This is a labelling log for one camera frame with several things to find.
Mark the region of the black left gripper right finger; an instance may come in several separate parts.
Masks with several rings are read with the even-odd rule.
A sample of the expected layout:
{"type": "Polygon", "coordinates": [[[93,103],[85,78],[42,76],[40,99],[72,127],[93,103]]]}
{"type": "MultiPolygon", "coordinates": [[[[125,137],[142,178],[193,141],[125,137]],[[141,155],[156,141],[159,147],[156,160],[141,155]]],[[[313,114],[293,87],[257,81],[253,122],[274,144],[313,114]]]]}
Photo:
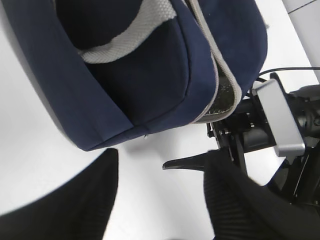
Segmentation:
{"type": "Polygon", "coordinates": [[[204,161],[204,196],[217,240],[318,240],[320,217],[259,186],[212,150],[204,161]]]}

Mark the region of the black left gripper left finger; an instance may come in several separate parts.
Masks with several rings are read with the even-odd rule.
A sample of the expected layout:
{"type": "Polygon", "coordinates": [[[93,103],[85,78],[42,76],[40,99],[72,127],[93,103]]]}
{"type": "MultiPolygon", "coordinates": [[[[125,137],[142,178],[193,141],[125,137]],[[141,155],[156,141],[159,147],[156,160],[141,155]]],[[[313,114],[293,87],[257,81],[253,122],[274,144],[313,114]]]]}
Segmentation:
{"type": "Polygon", "coordinates": [[[101,240],[115,203],[119,154],[106,149],[48,195],[0,217],[2,240],[101,240]]]}

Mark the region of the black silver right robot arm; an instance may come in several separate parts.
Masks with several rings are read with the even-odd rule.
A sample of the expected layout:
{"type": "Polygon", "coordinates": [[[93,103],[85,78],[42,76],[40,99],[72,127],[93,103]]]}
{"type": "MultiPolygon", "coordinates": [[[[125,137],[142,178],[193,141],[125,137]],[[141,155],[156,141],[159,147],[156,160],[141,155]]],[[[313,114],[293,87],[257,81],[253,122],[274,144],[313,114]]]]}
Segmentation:
{"type": "Polygon", "coordinates": [[[243,173],[245,155],[273,148],[283,162],[266,186],[291,204],[320,206],[320,87],[286,92],[276,71],[258,78],[236,110],[214,122],[207,134],[243,173]]]}

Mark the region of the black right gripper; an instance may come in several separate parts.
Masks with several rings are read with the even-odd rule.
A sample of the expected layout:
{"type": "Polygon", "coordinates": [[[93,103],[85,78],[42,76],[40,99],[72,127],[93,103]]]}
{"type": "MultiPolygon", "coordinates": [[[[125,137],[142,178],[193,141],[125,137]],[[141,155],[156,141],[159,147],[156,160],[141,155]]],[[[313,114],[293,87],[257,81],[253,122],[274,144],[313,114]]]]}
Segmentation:
{"type": "MultiPolygon", "coordinates": [[[[219,148],[228,148],[233,163],[247,174],[245,153],[273,147],[276,142],[258,97],[243,99],[227,118],[209,122],[208,137],[214,137],[219,148]]],[[[207,153],[169,160],[163,170],[195,170],[203,172],[207,153]]]]}

